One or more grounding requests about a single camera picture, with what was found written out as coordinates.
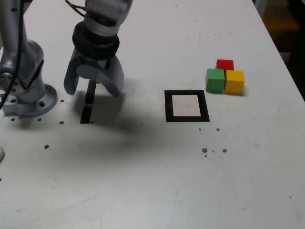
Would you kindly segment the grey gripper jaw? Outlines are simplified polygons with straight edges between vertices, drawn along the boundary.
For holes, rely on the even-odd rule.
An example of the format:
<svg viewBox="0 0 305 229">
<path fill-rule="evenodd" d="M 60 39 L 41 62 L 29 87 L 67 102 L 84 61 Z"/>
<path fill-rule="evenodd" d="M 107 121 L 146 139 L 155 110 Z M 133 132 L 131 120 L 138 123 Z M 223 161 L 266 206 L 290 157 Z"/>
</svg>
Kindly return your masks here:
<svg viewBox="0 0 305 229">
<path fill-rule="evenodd" d="M 64 88 L 67 94 L 74 95 L 77 89 L 79 75 L 77 68 L 83 63 L 81 53 L 74 48 L 71 59 L 68 64 L 67 72 L 64 78 Z"/>
<path fill-rule="evenodd" d="M 122 94 L 124 84 L 124 73 L 119 59 L 114 56 L 107 60 L 106 69 L 95 68 L 86 64 L 81 64 L 77 68 L 77 74 L 84 79 L 101 83 L 113 96 Z"/>
</svg>

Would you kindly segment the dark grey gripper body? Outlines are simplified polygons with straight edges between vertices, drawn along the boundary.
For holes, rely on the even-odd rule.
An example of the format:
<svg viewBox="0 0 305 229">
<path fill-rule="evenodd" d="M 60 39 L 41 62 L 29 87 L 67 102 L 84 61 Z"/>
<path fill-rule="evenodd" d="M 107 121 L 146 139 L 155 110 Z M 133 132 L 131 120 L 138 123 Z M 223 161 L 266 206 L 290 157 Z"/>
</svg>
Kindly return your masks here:
<svg viewBox="0 0 305 229">
<path fill-rule="evenodd" d="M 81 63 L 82 64 L 86 64 L 95 68 L 101 68 L 101 69 L 106 69 L 105 65 L 107 63 L 106 60 L 97 60 L 97 59 L 93 59 L 93 58 L 89 58 L 86 56 L 81 55 L 79 57 L 81 59 Z"/>
</svg>

